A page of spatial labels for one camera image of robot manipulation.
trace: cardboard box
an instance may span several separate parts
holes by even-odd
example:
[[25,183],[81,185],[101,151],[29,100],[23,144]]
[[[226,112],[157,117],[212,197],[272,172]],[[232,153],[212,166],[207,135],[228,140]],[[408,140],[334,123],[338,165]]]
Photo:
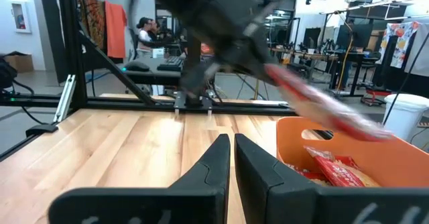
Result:
[[6,56],[5,60],[14,67],[18,73],[32,72],[34,70],[31,54],[23,56]]

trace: red stool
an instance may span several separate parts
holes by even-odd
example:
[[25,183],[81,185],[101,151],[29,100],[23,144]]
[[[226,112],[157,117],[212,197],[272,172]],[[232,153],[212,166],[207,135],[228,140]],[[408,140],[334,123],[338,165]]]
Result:
[[372,87],[366,87],[367,93],[361,97],[361,103],[364,103],[368,106],[372,106],[377,104],[379,106],[386,104],[385,101],[376,99],[376,97],[386,97],[391,94],[391,91],[382,90],[382,89],[373,89]]

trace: red snack bag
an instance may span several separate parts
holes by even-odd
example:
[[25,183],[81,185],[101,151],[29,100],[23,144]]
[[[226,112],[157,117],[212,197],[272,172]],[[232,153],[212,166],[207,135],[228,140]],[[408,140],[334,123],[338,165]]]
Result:
[[291,168],[292,170],[295,170],[298,174],[301,174],[302,176],[305,176],[312,182],[315,182],[316,184],[320,184],[323,186],[332,186],[332,184],[329,182],[329,180],[326,178],[326,176],[322,173],[315,173],[315,172],[309,172],[308,170],[300,169],[294,165],[291,164],[285,164],[287,167]]
[[351,157],[334,156],[331,152],[319,151],[307,146],[304,147],[314,158],[320,170],[332,185],[347,187],[379,186],[368,175],[360,171]]
[[361,141],[379,142],[393,135],[344,103],[307,85],[277,64],[265,64],[266,73],[278,85],[284,99],[301,117]]

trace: orange bin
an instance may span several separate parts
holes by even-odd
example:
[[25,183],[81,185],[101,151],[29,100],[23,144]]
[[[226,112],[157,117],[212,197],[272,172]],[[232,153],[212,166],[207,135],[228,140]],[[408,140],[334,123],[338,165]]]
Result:
[[364,173],[384,187],[428,187],[429,155],[397,137],[386,142],[362,142],[341,133],[330,140],[306,139],[305,130],[329,130],[303,117],[277,122],[277,159],[310,171],[316,163],[303,146],[351,156]]

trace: white trash can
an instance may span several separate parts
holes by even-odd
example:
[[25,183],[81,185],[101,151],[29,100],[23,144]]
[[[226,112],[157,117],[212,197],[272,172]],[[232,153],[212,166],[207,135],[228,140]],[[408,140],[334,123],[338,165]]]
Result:
[[[384,98],[386,111],[383,122],[395,96],[396,94],[393,94]],[[429,108],[429,99],[416,95],[400,94],[384,128],[391,131],[396,137],[408,142],[427,108]]]

